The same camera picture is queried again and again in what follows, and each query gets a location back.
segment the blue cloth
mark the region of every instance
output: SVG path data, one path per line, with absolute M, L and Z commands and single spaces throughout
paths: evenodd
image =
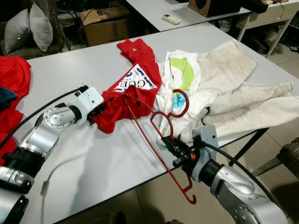
M 0 111 L 9 107 L 9 102 L 16 99 L 17 95 L 11 90 L 0 87 Z

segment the speaker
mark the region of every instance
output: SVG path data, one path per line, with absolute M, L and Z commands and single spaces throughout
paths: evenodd
M 239 0 L 189 0 L 191 9 L 205 17 L 239 12 Z

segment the cushion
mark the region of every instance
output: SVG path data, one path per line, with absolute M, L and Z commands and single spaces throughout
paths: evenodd
M 30 37 L 28 9 L 20 11 L 10 19 L 4 32 L 5 51 L 10 53 L 22 47 Z
M 47 51 L 53 41 L 53 28 L 45 13 L 33 4 L 29 15 L 32 37 L 43 52 Z

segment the cardboard box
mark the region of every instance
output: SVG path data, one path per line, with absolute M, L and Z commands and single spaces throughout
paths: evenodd
M 129 27 L 134 23 L 124 6 L 91 9 L 79 13 L 89 46 L 129 38 Z

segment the red cloth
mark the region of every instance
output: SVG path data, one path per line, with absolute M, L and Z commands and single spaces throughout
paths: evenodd
M 0 112 L 0 141 L 8 135 L 21 121 L 23 114 L 15 110 L 20 99 L 27 95 L 30 86 L 30 64 L 21 57 L 0 56 L 0 87 L 13 91 L 18 97 L 9 102 L 10 107 Z M 0 158 L 4 153 L 12 152 L 16 144 L 13 138 L 0 150 Z
M 93 121 L 105 133 L 113 132 L 117 120 L 133 119 L 124 101 L 126 95 L 137 97 L 153 107 L 156 94 L 161 86 L 161 77 L 154 52 L 142 39 L 137 39 L 134 42 L 126 40 L 118 43 L 117 46 L 122 51 L 121 55 L 129 59 L 133 66 L 102 93 L 106 108 L 103 113 L 93 116 Z M 128 103 L 137 119 L 150 114 L 150 110 L 143 104 L 137 103 L 136 100 L 131 99 Z

